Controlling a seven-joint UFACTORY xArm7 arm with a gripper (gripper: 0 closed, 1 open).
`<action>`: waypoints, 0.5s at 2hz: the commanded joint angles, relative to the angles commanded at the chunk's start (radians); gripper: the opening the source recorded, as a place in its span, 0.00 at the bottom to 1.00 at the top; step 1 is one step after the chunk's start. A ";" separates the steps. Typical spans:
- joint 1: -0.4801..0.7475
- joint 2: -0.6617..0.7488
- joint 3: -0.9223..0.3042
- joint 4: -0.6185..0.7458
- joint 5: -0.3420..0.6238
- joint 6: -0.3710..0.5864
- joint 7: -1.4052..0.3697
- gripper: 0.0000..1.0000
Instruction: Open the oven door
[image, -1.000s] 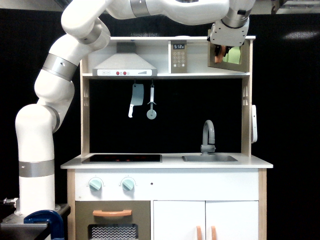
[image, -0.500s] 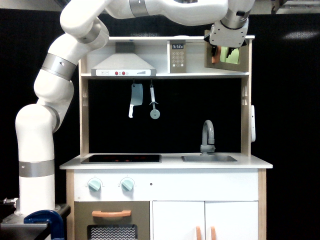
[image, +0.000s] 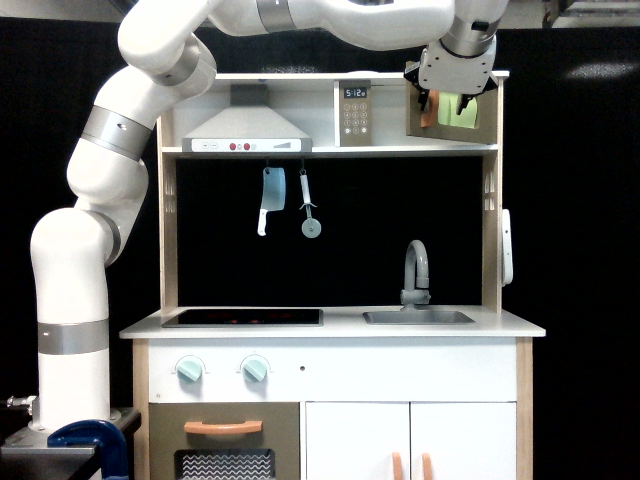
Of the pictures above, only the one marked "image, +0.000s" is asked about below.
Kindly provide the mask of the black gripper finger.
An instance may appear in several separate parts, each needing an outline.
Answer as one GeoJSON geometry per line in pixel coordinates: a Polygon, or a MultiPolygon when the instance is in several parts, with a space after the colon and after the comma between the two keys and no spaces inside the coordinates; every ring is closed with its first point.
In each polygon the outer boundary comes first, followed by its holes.
{"type": "Polygon", "coordinates": [[[477,112],[477,95],[476,94],[460,94],[456,104],[456,114],[462,115],[466,111],[477,112]]]}
{"type": "Polygon", "coordinates": [[[404,69],[404,78],[417,90],[418,103],[422,111],[428,111],[429,107],[429,94],[428,89],[423,88],[419,83],[419,69],[420,62],[408,62],[404,69]]]}

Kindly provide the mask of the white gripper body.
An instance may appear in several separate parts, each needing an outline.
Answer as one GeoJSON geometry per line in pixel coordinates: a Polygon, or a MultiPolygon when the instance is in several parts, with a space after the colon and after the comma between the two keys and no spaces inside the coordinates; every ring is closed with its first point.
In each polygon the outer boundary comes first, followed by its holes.
{"type": "Polygon", "coordinates": [[[467,95],[480,94],[491,74],[497,40],[477,57],[463,58],[449,53],[439,41],[431,42],[422,52],[418,82],[426,90],[467,95]]]}

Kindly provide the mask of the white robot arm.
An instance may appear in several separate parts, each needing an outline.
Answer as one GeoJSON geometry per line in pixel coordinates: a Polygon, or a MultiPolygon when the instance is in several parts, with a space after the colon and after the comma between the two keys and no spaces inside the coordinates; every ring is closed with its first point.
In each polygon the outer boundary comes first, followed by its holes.
{"type": "Polygon", "coordinates": [[[141,155],[157,119],[213,84],[196,36],[205,21],[232,36],[321,28],[374,51],[422,47],[420,87],[481,93],[503,1],[140,1],[118,31],[125,67],[99,90],[67,166],[76,203],[35,226],[39,423],[56,431],[108,420],[106,269],[122,253],[148,187],[141,155]]]}

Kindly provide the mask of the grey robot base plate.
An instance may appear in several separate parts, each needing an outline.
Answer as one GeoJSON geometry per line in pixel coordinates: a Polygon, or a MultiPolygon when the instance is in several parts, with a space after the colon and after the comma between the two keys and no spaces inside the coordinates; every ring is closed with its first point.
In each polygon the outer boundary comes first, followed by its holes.
{"type": "Polygon", "coordinates": [[[135,408],[112,409],[106,420],[80,420],[58,429],[45,428],[32,420],[1,444],[1,453],[6,456],[92,456],[104,448],[105,441],[99,439],[104,433],[114,436],[126,451],[125,442],[140,426],[141,413],[135,408]]]}

